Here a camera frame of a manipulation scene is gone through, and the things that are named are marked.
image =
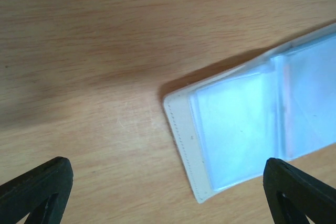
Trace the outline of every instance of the open wallet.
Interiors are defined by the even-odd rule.
[[[197,202],[335,143],[336,23],[168,94],[164,109]]]

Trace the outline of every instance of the wooden table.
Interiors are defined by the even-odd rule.
[[[335,15],[336,0],[0,0],[0,183],[65,156],[63,223],[272,223],[261,178],[196,203],[162,97]],[[335,151],[292,163],[336,186]]]

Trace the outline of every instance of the wooden surface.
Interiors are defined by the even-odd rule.
[[[272,223],[261,178],[196,203],[161,99],[335,15],[336,0],[0,0],[0,183],[65,156],[63,223]],[[336,186],[335,151],[292,163]]]

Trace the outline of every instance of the white wallet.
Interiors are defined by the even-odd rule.
[[[336,23],[168,94],[164,109],[197,202],[335,143]]]

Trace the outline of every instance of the black plastic object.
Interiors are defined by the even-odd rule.
[[[72,188],[70,161],[56,157],[0,186],[0,223],[60,223]]]
[[[281,159],[267,161],[264,190],[275,224],[336,223],[336,189]]]

